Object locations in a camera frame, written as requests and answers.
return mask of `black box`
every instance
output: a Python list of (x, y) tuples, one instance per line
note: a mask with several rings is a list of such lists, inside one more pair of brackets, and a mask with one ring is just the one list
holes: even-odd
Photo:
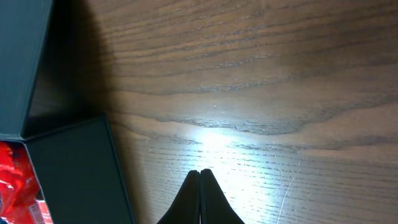
[(64, 88), (54, 7), (0, 0), (0, 140), (25, 145), (55, 224), (134, 223), (108, 120)]

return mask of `black object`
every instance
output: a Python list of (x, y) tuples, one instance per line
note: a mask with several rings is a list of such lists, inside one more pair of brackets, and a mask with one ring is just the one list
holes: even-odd
[(158, 224), (244, 224), (209, 169), (191, 170)]
[(0, 0), (0, 141), (25, 146), (55, 224), (133, 224), (108, 120), (67, 86), (63, 2)]

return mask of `red plastic wrapper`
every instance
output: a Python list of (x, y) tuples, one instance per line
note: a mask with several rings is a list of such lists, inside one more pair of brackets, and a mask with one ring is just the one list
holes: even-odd
[(0, 217), (12, 224), (43, 223), (35, 201), (39, 191), (23, 145), (0, 142)]

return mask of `dark wood grain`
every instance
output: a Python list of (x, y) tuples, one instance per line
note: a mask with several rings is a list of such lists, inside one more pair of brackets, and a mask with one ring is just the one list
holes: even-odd
[(396, 1), (84, 7), (86, 94), (111, 119), (139, 223), (204, 168), (245, 223), (397, 223)]

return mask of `wooden table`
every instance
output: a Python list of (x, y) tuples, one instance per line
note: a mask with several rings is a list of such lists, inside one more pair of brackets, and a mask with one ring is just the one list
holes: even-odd
[(204, 168), (245, 223), (398, 222), (397, 1), (76, 4), (138, 223)]

